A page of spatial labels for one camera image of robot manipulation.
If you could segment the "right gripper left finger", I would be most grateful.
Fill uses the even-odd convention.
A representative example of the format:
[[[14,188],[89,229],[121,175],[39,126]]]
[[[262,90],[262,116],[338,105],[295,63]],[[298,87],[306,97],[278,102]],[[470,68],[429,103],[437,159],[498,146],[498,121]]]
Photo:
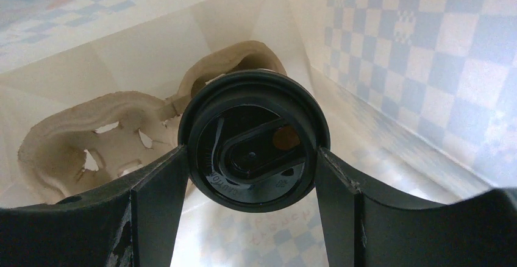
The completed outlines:
[[[187,149],[56,204],[1,210],[2,266],[169,266]]]

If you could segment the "brown pulp cup carrier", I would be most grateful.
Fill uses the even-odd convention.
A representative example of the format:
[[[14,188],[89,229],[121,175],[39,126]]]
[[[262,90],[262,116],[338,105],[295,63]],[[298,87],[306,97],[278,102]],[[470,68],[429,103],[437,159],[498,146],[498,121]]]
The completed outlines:
[[[55,204],[144,167],[178,145],[181,116],[208,82],[245,69],[286,73],[266,44],[242,41],[198,60],[166,99],[119,91],[51,115],[21,143],[23,180],[38,203]]]

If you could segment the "paper bag with blue handles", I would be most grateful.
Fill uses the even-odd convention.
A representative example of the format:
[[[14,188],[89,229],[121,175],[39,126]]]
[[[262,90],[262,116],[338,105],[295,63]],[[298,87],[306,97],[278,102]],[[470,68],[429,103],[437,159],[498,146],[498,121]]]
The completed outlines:
[[[1,0],[1,210],[38,203],[30,129],[119,91],[172,96],[203,57],[267,45],[321,107],[331,153],[454,204],[516,189],[516,0]],[[169,266],[330,266],[316,183],[265,213],[188,180]]]

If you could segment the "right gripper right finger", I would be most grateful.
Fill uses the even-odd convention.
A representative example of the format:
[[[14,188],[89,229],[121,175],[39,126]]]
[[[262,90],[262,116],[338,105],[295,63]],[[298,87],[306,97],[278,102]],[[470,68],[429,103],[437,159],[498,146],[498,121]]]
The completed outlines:
[[[441,204],[318,151],[316,193],[330,266],[515,266],[516,189]]]

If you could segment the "black cup lid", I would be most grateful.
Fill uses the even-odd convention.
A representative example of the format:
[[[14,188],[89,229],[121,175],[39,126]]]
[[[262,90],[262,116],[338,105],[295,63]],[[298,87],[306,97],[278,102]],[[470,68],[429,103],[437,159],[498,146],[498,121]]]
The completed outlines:
[[[182,114],[178,143],[193,184],[219,205],[248,213],[289,207],[315,186],[318,150],[330,132],[315,98],[266,69],[206,85]]]

